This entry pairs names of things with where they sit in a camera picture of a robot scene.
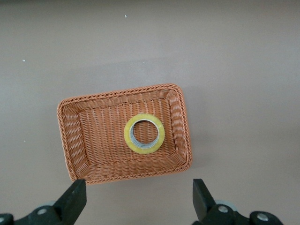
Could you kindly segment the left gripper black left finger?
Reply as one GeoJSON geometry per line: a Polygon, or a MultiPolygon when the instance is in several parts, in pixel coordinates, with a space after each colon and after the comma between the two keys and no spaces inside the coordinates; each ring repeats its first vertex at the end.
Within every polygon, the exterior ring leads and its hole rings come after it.
{"type": "Polygon", "coordinates": [[[52,205],[41,206],[15,225],[73,225],[87,203],[86,182],[76,180],[52,205]]]}

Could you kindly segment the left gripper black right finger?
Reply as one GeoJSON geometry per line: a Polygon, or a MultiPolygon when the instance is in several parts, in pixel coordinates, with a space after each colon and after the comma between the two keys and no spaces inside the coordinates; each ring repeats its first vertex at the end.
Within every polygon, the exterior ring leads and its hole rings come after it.
{"type": "Polygon", "coordinates": [[[194,225],[280,225],[281,220],[265,211],[253,211],[249,217],[241,215],[227,201],[216,201],[202,179],[193,180],[193,206],[198,220],[194,225]]]}

